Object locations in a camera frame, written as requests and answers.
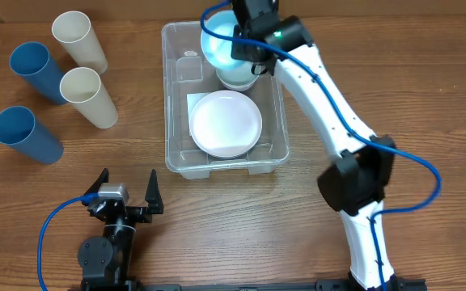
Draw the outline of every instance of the paper cup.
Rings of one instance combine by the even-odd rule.
[[[53,21],[52,33],[78,65],[105,73],[108,63],[87,15],[80,11],[59,15]]]
[[[61,94],[99,129],[108,129],[118,121],[118,111],[93,69],[67,72],[61,80]]]

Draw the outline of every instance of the plastic container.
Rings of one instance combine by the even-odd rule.
[[[224,159],[208,155],[189,132],[188,95],[225,90],[215,68],[201,50],[199,22],[169,23],[162,30],[165,96],[165,162],[186,179],[208,178],[211,171],[248,169],[250,175],[270,173],[290,156],[289,135],[280,83],[260,76],[243,94],[260,109],[262,133],[246,154]]]

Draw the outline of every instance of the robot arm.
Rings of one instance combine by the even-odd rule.
[[[303,44],[289,53],[308,65],[320,76],[352,129],[366,139],[375,136],[375,133],[355,115],[339,89],[337,89],[324,68],[319,50],[315,45]],[[314,129],[324,143],[324,148],[331,162],[343,159],[343,154],[346,152],[357,153],[365,147],[363,143],[349,135],[337,118],[321,88],[294,62],[288,59],[277,60],[274,77],[294,96],[303,112],[310,118]],[[379,265],[376,263],[377,256],[371,236],[370,217],[373,213],[382,209],[382,201],[373,201],[368,205],[363,205],[358,209],[357,214],[353,216],[344,210],[340,211],[350,248],[350,272],[352,277],[364,289],[380,286]],[[382,255],[384,279],[388,281],[394,271],[386,256],[382,217],[376,219],[376,230]]]
[[[377,138],[362,122],[328,75],[320,52],[299,19],[280,20],[277,1],[234,0],[239,21],[235,37],[258,40],[281,49],[307,65],[323,81],[348,125],[361,137],[394,146],[389,137]],[[292,60],[249,45],[233,44],[235,59],[263,63],[296,99],[324,143],[332,166],[318,178],[321,194],[340,212],[351,256],[350,275],[363,289],[381,286],[379,263],[371,235],[370,217],[383,209],[393,156],[367,147],[345,129],[321,87]],[[375,219],[381,264],[386,282],[394,277],[387,258],[382,218]]]

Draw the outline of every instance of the blue cable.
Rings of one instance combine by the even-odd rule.
[[[260,41],[257,41],[257,40],[240,39],[240,38],[235,38],[235,37],[230,37],[230,36],[221,36],[221,35],[219,35],[219,34],[217,34],[215,32],[212,32],[208,28],[206,28],[206,26],[205,26],[206,16],[208,16],[208,14],[210,12],[215,11],[215,10],[220,9],[220,8],[223,8],[225,6],[229,6],[230,4],[231,4],[231,0],[225,0],[224,2],[221,2],[220,4],[218,4],[216,6],[212,6],[212,7],[208,8],[208,9],[206,9],[204,11],[204,13],[201,15],[201,27],[202,27],[202,30],[204,32],[208,33],[209,35],[214,36],[214,37],[216,37],[218,39],[229,40],[229,41],[236,42],[236,43],[239,43],[239,44],[258,46],[258,47],[261,47],[263,49],[267,49],[270,52],[276,53],[280,57],[284,57],[284,58],[287,58],[287,59],[293,61],[297,66],[299,66],[305,72],[307,72],[315,82],[317,82],[317,84],[320,86],[321,90],[324,92],[325,96],[327,97],[328,101],[332,105],[332,108],[333,108],[334,112],[336,113],[337,118],[339,118],[339,120],[341,121],[341,123],[345,127],[346,131],[348,131],[348,133],[351,134],[352,137],[355,137],[355,139],[357,139],[358,141],[366,144],[367,146],[371,146],[371,147],[373,147],[373,148],[375,148],[377,150],[382,150],[382,151],[388,152],[390,154],[400,155],[400,156],[402,156],[404,158],[408,158],[410,160],[413,160],[414,162],[418,162],[418,163],[422,164],[424,167],[426,167],[427,169],[429,169],[429,171],[431,171],[431,173],[433,173],[434,177],[436,178],[436,184],[435,184],[435,187],[434,187],[434,190],[433,190],[432,194],[426,200],[421,202],[420,204],[414,205],[413,207],[404,207],[404,208],[398,208],[398,209],[381,210],[381,211],[378,211],[378,212],[374,213],[370,217],[370,221],[372,222],[370,224],[370,226],[371,226],[371,235],[373,236],[373,242],[375,244],[375,250],[376,250],[376,253],[377,253],[377,264],[379,265],[380,283],[382,285],[382,290],[386,291],[386,281],[384,280],[383,269],[382,269],[382,266],[383,266],[383,264],[382,264],[382,255],[380,254],[379,242],[378,242],[378,239],[377,239],[377,233],[375,231],[375,217],[377,215],[387,214],[387,213],[411,213],[413,211],[416,211],[416,210],[423,209],[423,208],[427,207],[428,205],[430,205],[438,197],[439,193],[442,190],[442,176],[440,175],[440,173],[436,169],[436,167],[434,167],[430,162],[427,162],[423,158],[420,158],[420,157],[415,156],[413,154],[404,152],[402,150],[393,149],[393,148],[385,146],[385,145],[380,145],[378,143],[375,143],[373,141],[369,141],[366,138],[359,136],[346,122],[345,118],[341,114],[341,111],[339,110],[339,107],[336,105],[336,102],[334,101],[333,97],[330,95],[330,92],[328,91],[327,87],[321,81],[320,77],[316,73],[314,73],[308,66],[303,64],[300,60],[298,60],[297,58],[295,58],[294,56],[292,56],[288,52],[282,51],[279,48],[273,47],[272,45],[269,45],[269,44],[266,44],[266,43],[263,43],[263,42],[260,42]]]
[[[63,208],[65,208],[67,205],[73,204],[75,202],[82,201],[84,203],[89,203],[91,200],[95,199],[98,197],[98,193],[91,193],[87,194],[84,196],[76,197],[71,200],[68,200],[61,205],[59,205],[55,210],[49,214],[48,218],[46,218],[46,221],[42,225],[42,230],[40,230],[39,234],[39,243],[37,244],[37,277],[39,278],[39,285],[42,288],[43,291],[48,291],[46,289],[46,284],[44,283],[44,279],[42,278],[42,242],[44,241],[44,233],[46,232],[46,228],[48,227],[49,222],[52,220],[52,218]]]

